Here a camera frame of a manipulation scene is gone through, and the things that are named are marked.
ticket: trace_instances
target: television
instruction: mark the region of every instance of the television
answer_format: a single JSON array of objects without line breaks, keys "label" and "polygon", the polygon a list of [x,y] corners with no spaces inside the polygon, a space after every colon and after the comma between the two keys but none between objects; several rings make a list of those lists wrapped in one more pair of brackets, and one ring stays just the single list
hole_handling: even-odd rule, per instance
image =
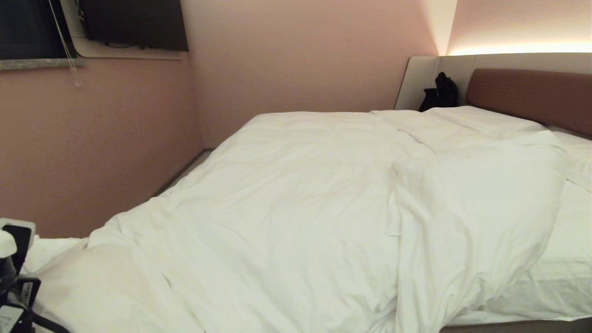
[{"label": "television", "polygon": [[78,0],[78,12],[90,40],[189,51],[181,0]]}]

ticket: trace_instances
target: pink wall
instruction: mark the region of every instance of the pink wall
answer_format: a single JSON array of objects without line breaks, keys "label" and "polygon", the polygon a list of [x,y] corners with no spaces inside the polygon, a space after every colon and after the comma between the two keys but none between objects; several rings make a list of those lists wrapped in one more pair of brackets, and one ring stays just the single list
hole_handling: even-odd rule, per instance
[{"label": "pink wall", "polygon": [[185,0],[205,144],[253,116],[393,108],[411,56],[437,55],[417,0]]},{"label": "pink wall", "polygon": [[590,0],[458,0],[449,55],[592,52]]},{"label": "pink wall", "polygon": [[187,60],[0,72],[0,216],[85,236],[148,199],[201,149]]}]

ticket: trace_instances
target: black backpack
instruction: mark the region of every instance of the black backpack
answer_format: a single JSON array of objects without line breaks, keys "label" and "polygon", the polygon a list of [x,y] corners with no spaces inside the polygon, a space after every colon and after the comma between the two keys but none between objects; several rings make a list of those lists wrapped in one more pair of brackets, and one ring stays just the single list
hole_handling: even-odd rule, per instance
[{"label": "black backpack", "polygon": [[424,112],[433,107],[457,107],[458,106],[458,88],[453,80],[440,72],[436,78],[436,87],[424,89],[426,98],[423,100],[419,112]]}]

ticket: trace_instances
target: white duvet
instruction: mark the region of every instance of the white duvet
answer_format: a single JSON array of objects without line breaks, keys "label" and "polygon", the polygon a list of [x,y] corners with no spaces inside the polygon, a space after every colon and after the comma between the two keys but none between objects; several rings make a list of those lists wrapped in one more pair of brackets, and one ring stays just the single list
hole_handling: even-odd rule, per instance
[{"label": "white duvet", "polygon": [[256,117],[38,271],[37,310],[80,333],[438,332],[538,259],[565,158],[417,117]]}]

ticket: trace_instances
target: brown upholstered headboard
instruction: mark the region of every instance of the brown upholstered headboard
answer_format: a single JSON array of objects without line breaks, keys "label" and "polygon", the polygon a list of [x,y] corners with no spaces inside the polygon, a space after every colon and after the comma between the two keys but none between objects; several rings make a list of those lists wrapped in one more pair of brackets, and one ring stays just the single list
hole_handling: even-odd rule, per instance
[{"label": "brown upholstered headboard", "polygon": [[476,69],[466,103],[592,136],[592,75]]}]

